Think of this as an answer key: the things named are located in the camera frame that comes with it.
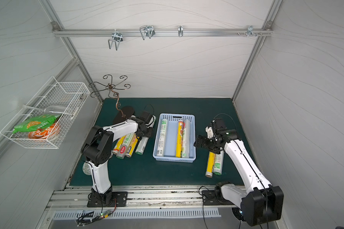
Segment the thin yellow wrap roll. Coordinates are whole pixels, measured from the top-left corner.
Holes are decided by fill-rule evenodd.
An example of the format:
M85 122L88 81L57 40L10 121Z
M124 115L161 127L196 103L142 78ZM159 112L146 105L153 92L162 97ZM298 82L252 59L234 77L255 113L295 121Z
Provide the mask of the thin yellow wrap roll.
M182 157L182 143L183 143L183 125L184 122L179 120L177 129L177 139L176 139L176 154L177 158Z

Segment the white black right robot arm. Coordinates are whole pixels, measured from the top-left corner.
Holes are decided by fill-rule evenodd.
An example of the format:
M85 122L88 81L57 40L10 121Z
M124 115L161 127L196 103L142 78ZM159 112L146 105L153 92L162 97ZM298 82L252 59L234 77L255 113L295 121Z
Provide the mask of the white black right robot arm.
M251 227L281 219L284 192L265 178L237 131L228 129L221 118L214 119L205 131L207 135L199 135L194 146L205 148L216 155L229 156L245 186L242 190L230 182L217 183L216 201L219 204L234 204L234 216Z

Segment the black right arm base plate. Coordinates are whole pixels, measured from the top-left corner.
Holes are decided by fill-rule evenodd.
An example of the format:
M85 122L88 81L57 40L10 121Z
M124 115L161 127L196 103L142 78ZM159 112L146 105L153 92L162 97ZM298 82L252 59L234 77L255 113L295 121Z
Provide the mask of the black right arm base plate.
M225 199L219 199L214 191L211 190L203 190L200 191L200 194L202 196L203 205L204 206L227 206L227 205L233 205L232 202L225 200Z

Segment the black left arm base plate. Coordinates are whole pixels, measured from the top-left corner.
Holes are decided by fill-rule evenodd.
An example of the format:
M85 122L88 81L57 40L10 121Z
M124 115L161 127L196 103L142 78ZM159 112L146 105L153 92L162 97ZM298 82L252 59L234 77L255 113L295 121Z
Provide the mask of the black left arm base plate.
M128 198L128 192L117 191L106 194L99 194L92 190L88 196L88 208L107 208L107 207L125 207Z

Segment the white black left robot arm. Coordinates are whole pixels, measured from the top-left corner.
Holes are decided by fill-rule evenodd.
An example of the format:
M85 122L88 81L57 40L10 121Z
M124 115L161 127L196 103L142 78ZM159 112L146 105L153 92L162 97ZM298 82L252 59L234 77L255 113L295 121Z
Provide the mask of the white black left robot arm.
M92 188L96 193L106 194L111 191L108 160L113 143L128 134L151 137L152 122L153 116L147 115L146 117L130 117L121 123L107 127L93 126L91 128L81 148L81 153L91 166Z

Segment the white green plastic wrap roll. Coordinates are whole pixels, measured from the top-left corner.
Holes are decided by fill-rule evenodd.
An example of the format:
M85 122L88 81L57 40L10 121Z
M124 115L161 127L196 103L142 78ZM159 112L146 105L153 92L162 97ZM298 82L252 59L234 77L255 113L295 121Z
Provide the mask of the white green plastic wrap roll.
M183 138L182 138L182 158L189 157L189 137L190 137L190 121L183 121Z

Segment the white translucent wrap roll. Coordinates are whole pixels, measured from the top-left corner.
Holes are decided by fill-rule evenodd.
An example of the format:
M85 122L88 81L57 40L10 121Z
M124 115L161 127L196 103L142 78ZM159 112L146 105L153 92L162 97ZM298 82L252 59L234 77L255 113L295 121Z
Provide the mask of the white translucent wrap roll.
M160 126L159 140L158 140L156 156L163 156L164 155L167 127L168 127L168 120L163 119L161 121L161 126Z

